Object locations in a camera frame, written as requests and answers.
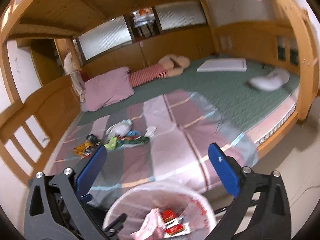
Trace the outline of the yellow chip bag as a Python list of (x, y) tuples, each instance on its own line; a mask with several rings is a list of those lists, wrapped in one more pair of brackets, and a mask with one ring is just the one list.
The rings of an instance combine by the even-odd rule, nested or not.
[(80, 157), (86, 157), (87, 155), (91, 154), (96, 145), (97, 143), (86, 141), (83, 144), (73, 148), (73, 153)]

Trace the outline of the small dark green wrapper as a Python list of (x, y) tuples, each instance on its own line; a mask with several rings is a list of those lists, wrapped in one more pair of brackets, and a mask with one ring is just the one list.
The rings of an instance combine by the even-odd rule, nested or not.
[(99, 139), (98, 139), (95, 135), (93, 135), (93, 134), (89, 134), (89, 135), (86, 137), (86, 140), (87, 140), (88, 142), (92, 143), (92, 144), (96, 144), (96, 143), (99, 141)]

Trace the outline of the green paper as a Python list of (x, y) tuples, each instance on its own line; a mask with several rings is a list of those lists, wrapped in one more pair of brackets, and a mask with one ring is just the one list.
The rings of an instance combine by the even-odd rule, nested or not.
[(117, 148), (117, 137), (112, 137), (107, 144), (104, 145), (107, 151), (114, 151)]

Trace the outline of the dark green snack bag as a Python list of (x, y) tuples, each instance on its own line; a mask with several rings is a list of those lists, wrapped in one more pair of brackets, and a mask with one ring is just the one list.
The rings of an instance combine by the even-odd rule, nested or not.
[(139, 131), (131, 130), (124, 137), (117, 137), (117, 147), (135, 147), (145, 145), (149, 141), (149, 137), (143, 136)]

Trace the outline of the white plastic bottle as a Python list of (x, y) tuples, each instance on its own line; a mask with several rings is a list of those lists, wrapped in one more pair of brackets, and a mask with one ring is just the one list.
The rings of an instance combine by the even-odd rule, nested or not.
[(132, 121), (127, 119), (117, 124), (112, 125), (107, 131), (107, 139), (110, 140), (112, 137), (124, 137), (131, 131)]

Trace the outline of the red snack box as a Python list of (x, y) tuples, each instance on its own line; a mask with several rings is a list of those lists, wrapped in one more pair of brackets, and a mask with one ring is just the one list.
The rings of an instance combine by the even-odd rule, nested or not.
[(183, 222), (183, 217), (177, 217), (172, 209), (161, 212), (164, 222), (164, 238), (184, 236), (191, 233), (189, 223)]

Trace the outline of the pink printed paper bag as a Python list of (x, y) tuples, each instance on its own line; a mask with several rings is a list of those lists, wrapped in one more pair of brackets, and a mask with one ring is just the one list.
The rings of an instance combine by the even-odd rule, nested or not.
[(152, 209), (145, 217), (140, 229), (130, 236), (135, 240), (161, 239), (164, 237), (165, 222), (159, 208)]

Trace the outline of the white lined trash bin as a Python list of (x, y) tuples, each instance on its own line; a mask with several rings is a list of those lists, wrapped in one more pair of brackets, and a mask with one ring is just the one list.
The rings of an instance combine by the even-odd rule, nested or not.
[(117, 239), (132, 239), (130, 235), (156, 208), (160, 213), (172, 209), (191, 229), (188, 235), (161, 239), (205, 239), (216, 226), (207, 198), (187, 186), (163, 180), (138, 185), (123, 194), (107, 212), (103, 230)]

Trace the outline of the patchwork pink grey quilt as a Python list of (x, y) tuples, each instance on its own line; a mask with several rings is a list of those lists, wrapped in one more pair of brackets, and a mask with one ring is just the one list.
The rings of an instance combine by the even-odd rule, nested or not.
[(90, 134), (106, 144), (107, 131), (124, 120), (131, 121), (134, 131), (148, 135), (149, 141), (108, 153), (89, 191), (91, 204), (103, 210), (129, 189), (152, 181), (175, 181), (198, 193), (217, 187), (220, 180), (208, 158), (212, 143), (241, 166), (252, 167), (259, 159), (253, 142), (204, 96), (177, 90), (92, 122), (81, 122), (66, 136), (50, 173), (74, 167), (80, 160), (73, 151), (76, 146)]

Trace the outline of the green bed mattress cover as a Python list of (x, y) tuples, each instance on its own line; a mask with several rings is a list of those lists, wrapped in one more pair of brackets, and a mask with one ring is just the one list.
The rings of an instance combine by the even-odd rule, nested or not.
[(299, 85), (299, 77), (291, 74), (284, 87), (274, 92), (262, 92), (249, 86), (248, 81), (256, 76), (267, 75), (274, 69), (272, 65), (264, 66), (257, 61), (247, 60), (246, 72), (198, 73), (197, 68), (205, 61), (206, 58), (193, 61), (180, 76), (153, 80), (136, 87), (133, 96), (96, 112), (84, 113), (78, 124), (88, 124), (131, 105), (182, 89), (198, 92), (235, 127), (245, 131), (273, 112)]

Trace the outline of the pink pillow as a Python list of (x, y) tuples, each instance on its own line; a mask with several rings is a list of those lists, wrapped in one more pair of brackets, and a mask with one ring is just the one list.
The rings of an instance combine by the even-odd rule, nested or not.
[(129, 77), (129, 68), (120, 67), (86, 81), (85, 100), (81, 103), (81, 110), (96, 112), (132, 96), (135, 91)]

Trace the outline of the white plush toy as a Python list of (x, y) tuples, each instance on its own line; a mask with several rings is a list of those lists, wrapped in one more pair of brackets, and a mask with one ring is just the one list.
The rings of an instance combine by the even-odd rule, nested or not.
[(73, 87), (80, 97), (80, 102), (85, 101), (85, 82), (79, 71), (79, 66), (73, 61), (71, 52), (65, 56), (63, 67), (65, 74), (71, 77)]

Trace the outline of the white flat box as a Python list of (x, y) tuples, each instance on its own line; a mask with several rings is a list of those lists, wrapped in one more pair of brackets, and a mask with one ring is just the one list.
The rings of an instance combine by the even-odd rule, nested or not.
[(204, 72), (246, 72), (246, 59), (210, 59), (197, 68), (198, 73)]

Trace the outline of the striped plush toy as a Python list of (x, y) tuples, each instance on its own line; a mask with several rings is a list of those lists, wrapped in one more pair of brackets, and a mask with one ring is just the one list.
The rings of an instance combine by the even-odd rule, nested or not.
[(181, 75), (190, 66), (190, 59), (174, 54), (166, 55), (156, 64), (133, 72), (129, 76), (130, 85), (138, 87), (156, 79), (166, 79)]

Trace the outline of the wooden bed frame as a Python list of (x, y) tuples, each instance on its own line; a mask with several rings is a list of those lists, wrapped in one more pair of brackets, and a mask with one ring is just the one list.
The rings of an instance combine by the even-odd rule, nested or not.
[[(93, 0), (76, 0), (79, 4), (84, 3), (93, 14), (98, 15), (102, 20), (109, 20), (111, 17), (119, 16), (122, 12), (128, 12), (130, 9), (177, 1), (184, 0), (110, 0), (104, 8), (100, 8), (96, 6)], [(1, 113), (1, 144), (5, 144), (9, 139), (12, 139), (14, 132), (19, 127), (25, 127), (26, 120), (30, 116), (36, 115), (42, 106), (51, 107), (54, 118), (62, 117), (58, 127), (54, 127), (52, 120), (41, 120), (40, 125), (49, 136), (50, 142), (46, 147), (39, 147), (41, 155), (38, 161), (32, 161), (26, 152), (22, 152), (25, 160), (34, 171), (38, 171), (45, 166), (58, 140), (75, 118), (75, 114), (65, 115), (58, 107), (68, 106), (74, 112), (77, 112), (80, 109), (80, 99), (72, 88), (71, 78), (63, 76), (33, 92), (27, 100), (22, 101), (10, 68), (7, 42), (19, 38), (72, 40), (83, 29), (83, 25), (71, 29), (62, 25), (49, 25), (49, 21), (53, 19), (52, 15), (41, 15), (40, 20), (24, 21), (22, 19), (23, 15), (32, 11), (36, 2), (43, 2), (43, 0), (21, 0), (20, 3), (11, 0), (5, 12), (1, 15), (1, 72), (11, 101), (11, 105)], [(300, 90), (294, 113), (279, 129), (258, 146), (260, 158), (267, 155), (287, 135), (296, 122), (306, 119), (311, 104), (319, 96), (319, 56), (316, 37), (307, 13), (294, 0), (276, 0), (276, 2), (287, 15), (297, 41)]]

